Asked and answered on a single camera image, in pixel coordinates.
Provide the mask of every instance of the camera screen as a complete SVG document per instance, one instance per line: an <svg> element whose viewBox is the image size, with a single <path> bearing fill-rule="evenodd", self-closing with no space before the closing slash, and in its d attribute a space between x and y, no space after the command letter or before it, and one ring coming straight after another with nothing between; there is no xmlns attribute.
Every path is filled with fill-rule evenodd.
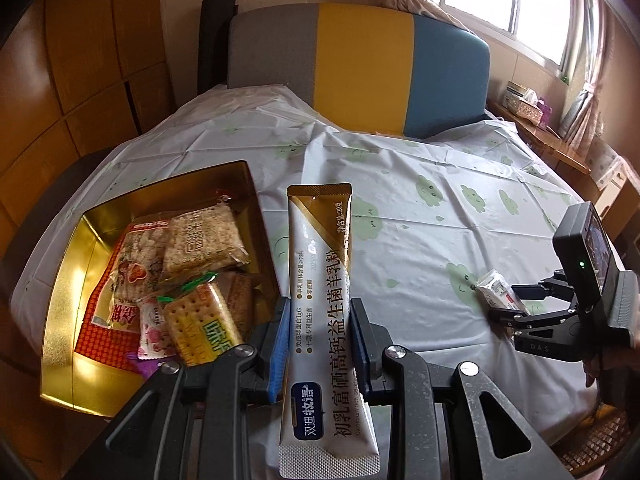
<svg viewBox="0 0 640 480"><path fill-rule="evenodd" d="M591 265L593 266L593 272L596 275L596 280L598 280L600 291L602 291L604 279L607 277L611 248L609 247L607 236L602 230L600 220L594 214L591 215L585 241Z"/></svg>

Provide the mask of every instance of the metal bolt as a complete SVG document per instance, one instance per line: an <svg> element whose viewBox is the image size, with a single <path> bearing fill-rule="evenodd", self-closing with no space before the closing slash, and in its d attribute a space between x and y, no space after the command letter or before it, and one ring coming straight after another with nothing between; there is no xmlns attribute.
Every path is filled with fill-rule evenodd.
<svg viewBox="0 0 640 480"><path fill-rule="evenodd" d="M406 355L406 350L400 345L391 345L386 348L385 354L393 359L401 359Z"/></svg>
<svg viewBox="0 0 640 480"><path fill-rule="evenodd" d="M162 370L162 373L165 375L173 375L173 374L177 374L178 370L180 370L180 364L175 361L167 361L162 363L162 366L160 367L160 369Z"/></svg>
<svg viewBox="0 0 640 480"><path fill-rule="evenodd" d="M234 346L234 352L238 357L249 357L254 354L254 347L251 345Z"/></svg>
<svg viewBox="0 0 640 480"><path fill-rule="evenodd" d="M476 363L466 361L460 365L460 371L466 376L473 377L474 375L478 375L480 368L478 368Z"/></svg>

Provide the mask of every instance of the gold tray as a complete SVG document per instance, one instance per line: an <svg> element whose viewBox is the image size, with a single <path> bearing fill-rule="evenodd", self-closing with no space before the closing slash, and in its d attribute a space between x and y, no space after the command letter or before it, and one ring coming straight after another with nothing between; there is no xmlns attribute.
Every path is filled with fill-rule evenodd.
<svg viewBox="0 0 640 480"><path fill-rule="evenodd" d="M244 160L192 171L141 187L86 211L66 247L51 292L42 346L40 396L79 412L112 417L142 384L132 372L74 352L87 301L114 244L134 219L162 211L212 205L217 192L232 197L238 228L260 277L254 290L254 324L267 322L279 296L271 251L254 181Z"/></svg>

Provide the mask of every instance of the headboard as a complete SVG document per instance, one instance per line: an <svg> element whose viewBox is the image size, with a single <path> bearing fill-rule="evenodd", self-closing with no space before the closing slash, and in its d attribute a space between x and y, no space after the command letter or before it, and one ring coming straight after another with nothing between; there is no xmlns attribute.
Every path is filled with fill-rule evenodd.
<svg viewBox="0 0 640 480"><path fill-rule="evenodd" d="M487 44L425 16L291 4L238 14L228 38L229 88L286 84L345 129L423 139L484 118Z"/></svg>

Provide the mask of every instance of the wooden shelf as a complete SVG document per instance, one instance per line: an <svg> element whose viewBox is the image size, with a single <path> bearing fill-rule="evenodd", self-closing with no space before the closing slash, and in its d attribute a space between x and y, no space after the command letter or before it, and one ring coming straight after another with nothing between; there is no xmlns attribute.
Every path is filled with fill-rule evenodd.
<svg viewBox="0 0 640 480"><path fill-rule="evenodd" d="M585 165L585 157L579 155L573 148L569 147L566 142L558 139L551 132L534 126L526 119L516 117L508 111L507 108L495 101L488 100L486 107L495 116L515 123L520 137L522 137L525 142L530 142L535 148L542 151L538 153L539 155L547 153L583 174L591 173L591 170Z"/></svg>

